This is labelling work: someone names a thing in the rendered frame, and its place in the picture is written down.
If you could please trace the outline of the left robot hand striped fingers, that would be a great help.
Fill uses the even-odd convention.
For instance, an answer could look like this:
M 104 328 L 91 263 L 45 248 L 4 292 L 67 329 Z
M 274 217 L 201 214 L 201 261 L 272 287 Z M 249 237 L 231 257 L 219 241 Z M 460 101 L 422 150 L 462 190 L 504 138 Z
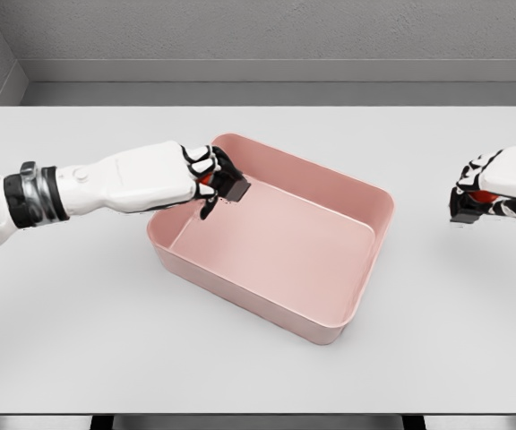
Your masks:
M 200 200 L 203 202 L 200 218 L 207 219 L 220 197 L 213 188 L 198 180 L 217 171 L 236 179 L 244 176 L 218 146 L 187 149 L 177 142 L 165 142 L 158 148 L 162 150 L 163 167 L 155 170 L 154 200 L 148 205 L 150 211 Z

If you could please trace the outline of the right robot hand striped fingers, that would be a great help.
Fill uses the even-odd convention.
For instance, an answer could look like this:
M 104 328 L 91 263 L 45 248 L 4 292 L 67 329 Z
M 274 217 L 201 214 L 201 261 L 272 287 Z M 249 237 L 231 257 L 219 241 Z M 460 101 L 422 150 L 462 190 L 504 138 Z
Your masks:
M 454 187 L 461 192 L 483 190 L 498 195 L 484 215 L 516 219 L 516 146 L 471 160 Z

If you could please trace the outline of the grey industrial switch red button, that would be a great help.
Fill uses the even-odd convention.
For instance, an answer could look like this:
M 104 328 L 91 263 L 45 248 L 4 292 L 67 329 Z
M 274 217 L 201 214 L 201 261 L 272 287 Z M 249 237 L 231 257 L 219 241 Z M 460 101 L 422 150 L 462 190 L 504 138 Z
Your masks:
M 229 202 L 239 202 L 251 186 L 244 176 L 236 179 L 220 171 L 204 176 L 198 182 L 213 188 L 218 197 Z
M 487 214 L 488 209 L 497 198 L 498 195 L 483 190 L 461 192 L 454 187 L 451 190 L 449 203 L 451 222 L 474 223 L 482 215 Z

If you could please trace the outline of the pink rectangular plastic basket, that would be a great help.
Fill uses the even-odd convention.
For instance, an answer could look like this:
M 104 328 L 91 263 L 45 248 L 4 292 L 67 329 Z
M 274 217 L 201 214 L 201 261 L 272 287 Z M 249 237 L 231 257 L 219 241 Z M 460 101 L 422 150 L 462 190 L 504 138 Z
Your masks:
M 394 213 L 381 188 L 226 133 L 215 139 L 249 181 L 208 218 L 189 202 L 156 212 L 164 267 L 318 345 L 352 321 Z

